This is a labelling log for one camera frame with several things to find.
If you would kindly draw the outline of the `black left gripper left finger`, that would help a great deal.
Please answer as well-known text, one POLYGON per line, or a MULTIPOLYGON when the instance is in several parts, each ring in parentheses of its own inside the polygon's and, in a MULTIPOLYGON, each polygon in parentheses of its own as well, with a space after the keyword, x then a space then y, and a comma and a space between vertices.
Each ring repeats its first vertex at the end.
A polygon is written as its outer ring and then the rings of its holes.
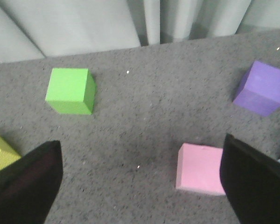
POLYGON ((43 224, 63 178, 61 143, 47 141, 0 171, 0 224, 43 224))

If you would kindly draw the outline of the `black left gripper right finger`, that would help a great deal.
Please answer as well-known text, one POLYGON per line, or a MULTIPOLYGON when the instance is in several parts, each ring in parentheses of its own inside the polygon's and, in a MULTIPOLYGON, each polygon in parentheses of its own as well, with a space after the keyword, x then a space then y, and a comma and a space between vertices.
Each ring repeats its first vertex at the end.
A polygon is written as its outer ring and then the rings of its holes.
POLYGON ((280 224, 280 163, 227 134, 220 181, 242 224, 280 224))

